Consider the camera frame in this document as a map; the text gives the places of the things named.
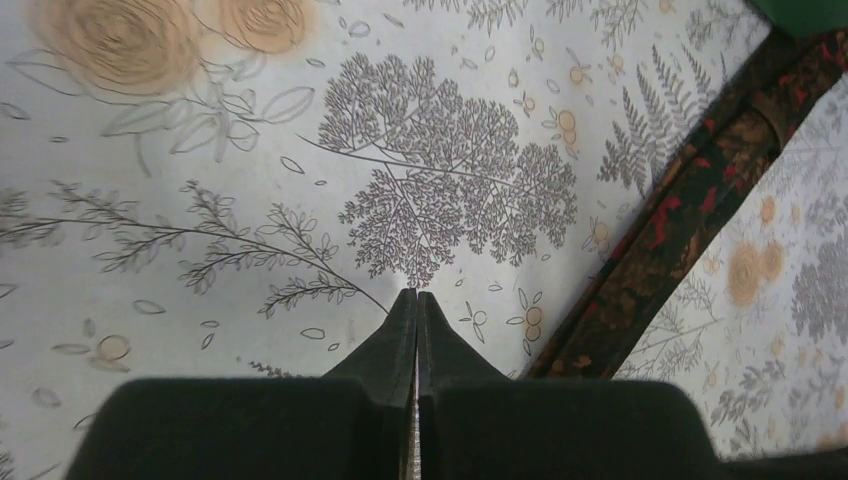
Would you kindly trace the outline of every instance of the leaf print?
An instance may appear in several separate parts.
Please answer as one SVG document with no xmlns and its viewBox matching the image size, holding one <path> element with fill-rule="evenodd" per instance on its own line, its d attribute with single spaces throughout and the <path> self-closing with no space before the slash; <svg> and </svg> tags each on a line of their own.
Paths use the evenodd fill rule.
<svg viewBox="0 0 848 480">
<path fill-rule="evenodd" d="M 326 337 L 324 330 L 321 330 L 320 328 L 307 328 L 300 332 L 300 334 L 310 340 L 323 340 L 324 337 Z"/>
<path fill-rule="evenodd" d="M 210 333 L 209 335 L 206 335 L 206 337 L 203 339 L 203 342 L 200 344 L 200 349 L 206 350 L 206 347 L 208 347 L 212 343 L 213 338 L 215 338 L 214 333 Z"/>
<path fill-rule="evenodd" d="M 236 113 L 238 115 L 247 115 L 251 111 L 253 111 L 253 107 L 251 107 L 250 104 L 247 103 L 246 99 L 241 98 L 240 95 L 230 95 L 230 94 L 225 93 L 222 96 L 221 100 L 224 102 L 224 105 L 227 106 L 227 110 L 229 110 L 230 112 Z"/>
<path fill-rule="evenodd" d="M 82 431 L 88 430 L 88 429 L 89 429 L 89 427 L 91 427 L 91 425 L 92 425 L 93 423 L 94 423 L 94 414 L 92 413 L 91 415 L 86 415 L 86 416 L 82 417 L 82 418 L 81 418 L 81 419 L 80 419 L 80 420 L 79 420 L 79 421 L 78 421 L 78 422 L 74 425 L 73 431 L 75 431 L 75 432 L 82 432 Z"/>
<path fill-rule="evenodd" d="M 489 36 L 492 30 L 500 28 L 504 18 L 509 26 L 524 16 L 524 9 L 529 0 L 488 0 L 486 2 L 474 2 L 468 7 L 468 28 L 486 28 Z"/>
<path fill-rule="evenodd" d="M 353 38 L 365 38 L 371 33 L 371 25 L 367 23 L 357 20 L 353 22 L 350 28 L 347 30 L 347 34 Z"/>
<path fill-rule="evenodd" d="M 509 108 L 463 98 L 434 70 L 428 58 L 408 66 L 393 55 L 377 64 L 354 55 L 329 81 L 313 143 L 375 165 L 339 218 L 353 227 L 358 266 L 372 276 L 400 271 L 416 288 L 453 262 L 463 238 L 475 254 L 488 250 L 515 267 L 535 255 L 536 232 L 560 248 L 577 209 L 576 177 L 555 145 L 520 148 Z M 392 160 L 364 155 L 369 147 Z"/>
<path fill-rule="evenodd" d="M 180 98 L 171 102 L 165 112 L 165 129 L 173 130 L 188 120 L 191 117 L 192 110 L 194 110 L 193 105 L 187 98 Z"/>
<path fill-rule="evenodd" d="M 604 22 L 601 42 L 613 50 L 624 44 L 624 37 L 636 29 L 636 22 L 643 20 L 640 8 L 647 8 L 645 0 L 607 0 L 592 10 L 589 19 L 595 22 L 595 31 Z"/>
<path fill-rule="evenodd" d="M 315 89 L 312 87 L 295 87 L 268 101 L 262 109 L 262 119 L 272 125 L 290 122 L 301 116 L 312 105 Z"/>
<path fill-rule="evenodd" d="M 208 145 L 218 136 L 219 130 L 220 124 L 215 114 L 197 115 L 180 129 L 177 141 L 174 142 L 170 152 L 172 154 L 188 153 Z"/>
<path fill-rule="evenodd" d="M 62 232 L 60 227 L 75 228 L 80 221 L 87 225 L 99 224 L 109 232 L 114 249 L 92 257 L 104 265 L 101 271 L 137 273 L 152 264 L 160 251 L 167 248 L 182 251 L 186 238 L 190 237 L 206 242 L 205 254 L 195 261 L 180 261 L 183 273 L 178 279 L 198 295 L 212 288 L 218 272 L 225 269 L 264 267 L 272 270 L 300 266 L 305 267 L 303 271 L 309 273 L 309 276 L 305 279 L 289 277 L 288 282 L 281 287 L 269 285 L 270 294 L 258 313 L 270 318 L 278 306 L 290 310 L 303 298 L 323 296 L 328 301 L 340 304 L 344 299 L 356 295 L 365 297 L 384 313 L 388 313 L 388 309 L 378 300 L 331 267 L 330 263 L 339 253 L 340 247 L 331 243 L 327 233 L 321 234 L 320 240 L 315 238 L 318 237 L 315 233 L 318 220 L 307 216 L 305 212 L 293 211 L 281 203 L 273 203 L 265 215 L 268 224 L 259 225 L 255 229 L 239 227 L 232 210 L 234 198 L 207 190 L 197 181 L 190 180 L 180 188 L 180 192 L 190 199 L 187 213 L 195 214 L 197 218 L 181 225 L 155 225 L 139 222 L 139 202 L 119 201 L 118 192 L 104 194 L 100 189 L 83 192 L 79 184 L 60 181 L 54 181 L 54 185 L 56 191 L 51 192 L 50 197 L 60 202 L 63 214 L 67 217 L 59 220 L 38 217 L 28 211 L 28 202 L 24 201 L 16 213 L 26 214 L 27 222 L 21 226 L 13 225 L 4 236 L 0 236 L 0 243 L 13 239 L 18 248 L 33 243 L 48 247 L 56 243 L 56 232 Z M 86 205 L 86 208 L 80 209 L 80 205 Z M 147 212 L 145 217 L 156 218 L 154 212 Z M 137 313 L 145 315 L 165 313 L 164 307 L 149 300 L 133 302 L 132 307 Z"/>
<path fill-rule="evenodd" d="M 159 304 L 150 300 L 136 300 L 133 302 L 133 310 L 142 315 L 160 315 L 166 310 Z"/>
<path fill-rule="evenodd" d="M 230 131 L 227 133 L 233 145 L 242 152 L 250 152 L 256 147 L 259 141 L 259 132 L 246 122 L 236 120 L 230 124 Z"/>
<path fill-rule="evenodd" d="M 88 364 L 95 370 L 100 370 L 101 372 L 128 373 L 130 371 L 130 367 L 119 363 L 116 360 L 107 360 L 100 357 L 89 358 Z"/>
<path fill-rule="evenodd" d="M 299 173 L 301 175 L 303 175 L 305 173 L 303 171 L 303 169 L 300 167 L 300 165 L 298 165 L 297 162 L 295 162 L 294 160 L 292 160 L 289 157 L 280 157 L 280 163 L 282 163 L 284 167 L 286 167 L 287 169 L 289 169 L 290 171 L 292 171 L 294 173 Z"/>
<path fill-rule="evenodd" d="M 49 388 L 39 387 L 32 392 L 32 402 L 42 408 L 59 408 L 62 406 L 62 401 L 56 392 Z"/>
<path fill-rule="evenodd" d="M 53 52 L 30 50 L 6 62 L 12 70 L 54 92 L 69 96 L 87 95 L 88 92 L 62 68 L 61 61 Z"/>
<path fill-rule="evenodd" d="M 24 109 L 6 102 L 0 103 L 0 115 L 12 120 L 32 120 L 32 117 Z"/>
<path fill-rule="evenodd" d="M 571 17 L 572 12 L 578 9 L 583 11 L 583 0 L 547 0 L 548 9 L 545 11 L 545 16 L 558 17 L 559 23 L 562 23 L 563 18 Z"/>
<path fill-rule="evenodd" d="M 91 351 L 87 345 L 82 345 L 79 343 L 62 343 L 59 345 L 55 345 L 51 348 L 54 352 L 61 353 L 63 355 L 85 355 L 86 353 Z"/>
<path fill-rule="evenodd" d="M 460 65 L 460 67 L 465 67 L 465 68 L 468 68 L 470 70 L 477 70 L 477 68 L 478 68 L 477 64 L 474 63 L 474 61 L 469 59 L 469 58 L 463 58 L 462 59 L 462 65 Z"/>
<path fill-rule="evenodd" d="M 13 285 L 11 283 L 0 283 L 0 300 L 8 297 L 12 292 L 17 289 L 17 285 Z"/>
<path fill-rule="evenodd" d="M 606 142 L 607 154 L 597 175 L 598 180 L 605 182 L 620 180 L 625 188 L 635 186 L 643 196 L 665 171 L 674 149 L 684 140 L 683 132 L 689 131 L 714 95 L 707 88 L 710 79 L 694 57 L 689 62 L 695 71 L 694 92 L 660 56 L 656 45 L 652 47 L 651 59 L 658 81 L 650 78 L 642 66 L 636 68 L 639 92 L 647 114 L 639 111 L 636 100 L 624 87 L 622 97 L 627 130 L 613 121 L 614 139 Z"/>
<path fill-rule="evenodd" d="M 477 340 L 480 340 L 480 343 L 486 343 L 486 341 L 483 340 L 483 330 L 480 328 L 480 325 L 474 323 L 472 324 L 472 327 L 474 328 L 474 335 L 477 336 Z"/>
<path fill-rule="evenodd" d="M 90 318 L 86 318 L 84 322 L 82 322 L 82 334 L 85 338 L 94 338 L 94 321 Z"/>
<path fill-rule="evenodd" d="M 740 34 L 745 35 L 745 45 L 751 48 L 754 38 L 765 24 L 750 8 L 732 11 L 725 2 L 708 0 L 706 8 L 695 9 L 689 15 L 686 33 L 689 42 L 699 51 L 717 32 L 724 40 L 724 48 L 730 48 Z"/>
<path fill-rule="evenodd" d="M 524 290 L 521 288 L 518 289 L 518 301 L 521 303 L 521 308 L 527 310 L 527 294 L 525 294 Z"/>
<path fill-rule="evenodd" d="M 393 16 L 389 15 L 388 13 L 384 13 L 384 14 L 383 14 L 383 18 L 385 18 L 386 20 L 388 20 L 388 21 L 389 21 L 389 23 L 391 23 L 392 25 L 394 25 L 394 26 L 396 26 L 396 27 L 398 27 L 398 28 L 403 28 L 403 22 L 401 22 L 401 21 L 400 21 L 400 20 L 398 20 L 397 18 L 395 18 L 395 17 L 393 17 Z"/>
<path fill-rule="evenodd" d="M 100 135 L 117 137 L 162 130 L 167 124 L 166 115 L 170 110 L 171 104 L 166 102 L 133 105 L 112 119 Z"/>
</svg>

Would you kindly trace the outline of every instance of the white floral fabric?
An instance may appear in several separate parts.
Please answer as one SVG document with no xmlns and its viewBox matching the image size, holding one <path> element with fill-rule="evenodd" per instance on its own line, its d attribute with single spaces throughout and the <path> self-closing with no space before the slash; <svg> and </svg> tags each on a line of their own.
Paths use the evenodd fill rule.
<svg viewBox="0 0 848 480">
<path fill-rule="evenodd" d="M 617 378 L 681 387 L 718 452 L 848 444 L 848 76 L 675 290 Z"/>
<path fill-rule="evenodd" d="M 740 0 L 0 10 L 0 478 L 59 478 L 133 378 L 320 375 L 404 287 L 520 373 L 768 33 Z"/>
</svg>

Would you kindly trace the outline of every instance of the leafy branch print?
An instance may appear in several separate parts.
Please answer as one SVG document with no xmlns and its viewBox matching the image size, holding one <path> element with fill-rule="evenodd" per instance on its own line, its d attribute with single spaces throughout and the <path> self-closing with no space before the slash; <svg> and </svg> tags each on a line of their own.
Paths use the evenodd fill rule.
<svg viewBox="0 0 848 480">
<path fill-rule="evenodd" d="M 643 20 L 643 7 L 648 7 L 645 0 L 601 0 L 589 19 L 595 22 L 595 31 L 604 23 L 601 42 L 616 50 L 624 45 L 624 37 L 636 29 L 636 23 Z"/>
<path fill-rule="evenodd" d="M 530 0 L 487 0 L 476 1 L 468 8 L 468 28 L 486 27 L 489 35 L 493 28 L 500 28 L 504 18 L 509 26 L 515 24 L 515 20 L 524 15 L 524 9 Z"/>
<path fill-rule="evenodd" d="M 431 59 L 357 54 L 329 81 L 325 106 L 318 142 L 304 140 L 375 165 L 339 215 L 372 277 L 401 271 L 426 286 L 463 238 L 517 267 L 536 253 L 536 232 L 559 248 L 576 221 L 576 177 L 556 146 L 519 148 L 509 109 L 437 83 Z"/>
<path fill-rule="evenodd" d="M 277 306 L 288 310 L 303 297 L 320 295 L 341 303 L 344 298 L 361 294 L 386 311 L 376 299 L 330 266 L 339 247 L 331 243 L 326 233 L 320 236 L 320 241 L 313 237 L 318 221 L 282 204 L 272 205 L 267 215 L 269 223 L 255 229 L 240 226 L 233 212 L 235 199 L 190 180 L 180 192 L 191 199 L 186 211 L 198 220 L 190 226 L 178 226 L 162 215 L 140 220 L 139 202 L 121 200 L 118 191 L 83 192 L 79 184 L 53 183 L 56 191 L 49 195 L 61 202 L 65 216 L 31 214 L 24 192 L 4 190 L 0 194 L 0 249 L 23 248 L 33 243 L 55 246 L 65 239 L 66 230 L 77 228 L 82 231 L 83 241 L 104 234 L 111 236 L 115 249 L 93 257 L 102 263 L 101 272 L 140 272 L 162 250 L 181 252 L 189 238 L 197 238 L 205 242 L 205 254 L 194 261 L 181 261 L 184 273 L 179 277 L 196 294 L 206 293 L 215 284 L 218 272 L 225 269 L 264 267 L 270 271 L 285 266 L 312 270 L 316 276 L 308 282 L 294 277 L 283 286 L 270 285 L 271 295 L 259 310 L 268 318 Z"/>
<path fill-rule="evenodd" d="M 571 14 L 577 10 L 583 11 L 583 0 L 547 0 L 548 9 L 545 10 L 545 15 L 548 17 L 557 17 L 559 23 L 562 23 L 563 18 L 571 17 Z"/>
<path fill-rule="evenodd" d="M 686 33 L 689 42 L 699 51 L 716 33 L 722 36 L 724 47 L 728 48 L 742 32 L 745 45 L 750 48 L 763 25 L 764 22 L 751 8 L 733 11 L 718 0 L 708 0 L 705 8 L 695 9 L 689 15 Z"/>
<path fill-rule="evenodd" d="M 727 389 L 719 397 L 718 406 L 710 414 L 710 426 L 727 420 L 737 421 L 746 411 L 756 412 L 768 405 L 774 395 L 775 382 L 786 379 L 786 364 L 780 360 L 767 360 L 762 368 L 747 366 L 741 390 Z"/>
<path fill-rule="evenodd" d="M 671 154 L 683 142 L 683 132 L 689 131 L 715 98 L 716 91 L 711 88 L 712 80 L 703 65 L 688 50 L 684 49 L 684 53 L 695 74 L 694 90 L 662 58 L 656 45 L 652 48 L 651 59 L 657 81 L 641 66 L 636 67 L 639 93 L 646 111 L 639 109 L 634 95 L 623 87 L 627 126 L 625 129 L 613 121 L 614 138 L 605 142 L 607 154 L 603 157 L 598 180 L 620 180 L 625 188 L 636 186 L 642 196 L 646 195 L 665 171 Z"/>
<path fill-rule="evenodd" d="M 460 13 L 465 10 L 468 15 L 468 29 L 473 27 L 478 29 L 486 28 L 489 35 L 492 30 L 500 28 L 504 19 L 507 20 L 509 26 L 513 26 L 515 21 L 524 16 L 524 9 L 530 0 L 403 0 L 404 5 L 412 5 L 415 10 L 422 8 L 433 11 L 438 6 L 447 12 Z"/>
</svg>

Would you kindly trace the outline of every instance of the orange flower print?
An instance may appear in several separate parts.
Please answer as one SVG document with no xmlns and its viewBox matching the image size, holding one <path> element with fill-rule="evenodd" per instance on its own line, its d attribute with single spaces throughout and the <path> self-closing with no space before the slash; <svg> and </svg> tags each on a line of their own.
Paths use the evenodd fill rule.
<svg viewBox="0 0 848 480">
<path fill-rule="evenodd" d="M 31 20 L 71 74 L 104 90 L 167 93 L 199 66 L 195 29 L 177 0 L 38 0 Z"/>
<path fill-rule="evenodd" d="M 765 199 L 763 199 L 763 206 L 760 208 L 760 220 L 763 222 L 764 226 L 768 226 L 774 221 L 774 216 L 777 211 L 777 204 L 774 201 L 774 197 L 769 195 Z"/>
<path fill-rule="evenodd" d="M 306 0 L 196 0 L 194 15 L 236 47 L 277 54 L 300 45 L 312 20 Z"/>
<path fill-rule="evenodd" d="M 775 240 L 770 241 L 760 255 L 760 275 L 767 282 L 777 280 L 783 271 L 783 262 L 783 247 Z"/>
<path fill-rule="evenodd" d="M 730 258 L 727 269 L 727 284 L 730 298 L 735 305 L 748 306 L 754 303 L 759 290 L 760 255 L 750 243 L 741 243 Z"/>
</svg>

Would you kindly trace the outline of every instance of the fabric fold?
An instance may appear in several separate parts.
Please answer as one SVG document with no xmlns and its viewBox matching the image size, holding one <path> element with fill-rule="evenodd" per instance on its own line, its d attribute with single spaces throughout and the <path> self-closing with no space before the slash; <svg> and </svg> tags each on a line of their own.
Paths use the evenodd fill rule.
<svg viewBox="0 0 848 480">
<path fill-rule="evenodd" d="M 780 150 L 846 70 L 846 30 L 772 33 L 658 182 L 529 377 L 609 377 Z"/>
</svg>

